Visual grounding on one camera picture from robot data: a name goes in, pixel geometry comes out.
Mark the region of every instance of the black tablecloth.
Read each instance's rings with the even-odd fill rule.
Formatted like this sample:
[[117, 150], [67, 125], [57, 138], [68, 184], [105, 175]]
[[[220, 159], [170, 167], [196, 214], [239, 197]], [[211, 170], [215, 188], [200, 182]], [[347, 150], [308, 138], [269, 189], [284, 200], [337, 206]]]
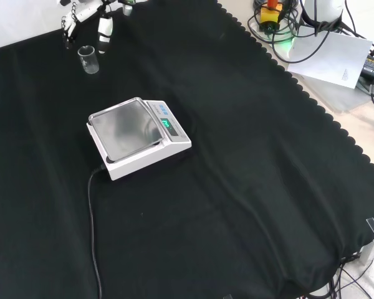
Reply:
[[104, 298], [294, 298], [371, 241], [374, 165], [215, 1], [114, 26], [96, 75], [61, 32], [0, 49], [0, 299], [97, 297], [85, 124], [132, 97], [164, 100], [193, 147], [93, 179]]

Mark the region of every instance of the digital scale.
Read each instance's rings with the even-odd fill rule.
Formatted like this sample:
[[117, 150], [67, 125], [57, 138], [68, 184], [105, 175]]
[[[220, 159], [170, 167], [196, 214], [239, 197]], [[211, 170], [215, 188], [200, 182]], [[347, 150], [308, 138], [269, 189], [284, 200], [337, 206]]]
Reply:
[[87, 128], [112, 181], [191, 147], [163, 101], [133, 98], [90, 115]]

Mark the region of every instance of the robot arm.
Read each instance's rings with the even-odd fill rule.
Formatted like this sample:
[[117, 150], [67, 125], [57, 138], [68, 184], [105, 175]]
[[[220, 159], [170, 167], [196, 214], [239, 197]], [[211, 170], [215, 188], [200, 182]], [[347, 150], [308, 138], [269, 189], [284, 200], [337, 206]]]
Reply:
[[[65, 47], [70, 49], [76, 39], [77, 32], [83, 23], [100, 16], [100, 24], [98, 25], [98, 52], [105, 53], [109, 47], [112, 35], [113, 21], [106, 8], [116, 0], [95, 0], [85, 5], [85, 7], [76, 13], [76, 2], [72, 3], [72, 9], [68, 15], [62, 17], [61, 27], [63, 30], [62, 38]], [[123, 4], [123, 14], [129, 16], [132, 13], [133, 5], [147, 0], [118, 0]]]

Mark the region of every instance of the white paper sheet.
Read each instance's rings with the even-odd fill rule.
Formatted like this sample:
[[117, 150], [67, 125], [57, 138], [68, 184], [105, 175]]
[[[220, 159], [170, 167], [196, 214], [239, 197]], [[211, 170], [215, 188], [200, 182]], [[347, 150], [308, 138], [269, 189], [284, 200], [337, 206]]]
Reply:
[[[313, 28], [302, 26], [299, 35], [306, 36], [313, 31]], [[309, 56], [326, 34], [319, 32], [317, 37], [295, 38], [289, 60], [297, 61]], [[288, 71], [355, 88], [371, 45], [370, 40], [331, 32], [314, 56], [299, 64], [290, 64]]]

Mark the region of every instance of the scale display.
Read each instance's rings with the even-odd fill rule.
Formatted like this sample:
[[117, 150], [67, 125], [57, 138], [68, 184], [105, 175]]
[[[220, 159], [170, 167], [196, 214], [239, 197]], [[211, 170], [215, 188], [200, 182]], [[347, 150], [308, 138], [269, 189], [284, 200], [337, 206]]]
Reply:
[[177, 134], [175, 128], [170, 123], [169, 119], [161, 118], [161, 121], [162, 121], [163, 126], [168, 130], [168, 132], [171, 136], [179, 136], [179, 134]]

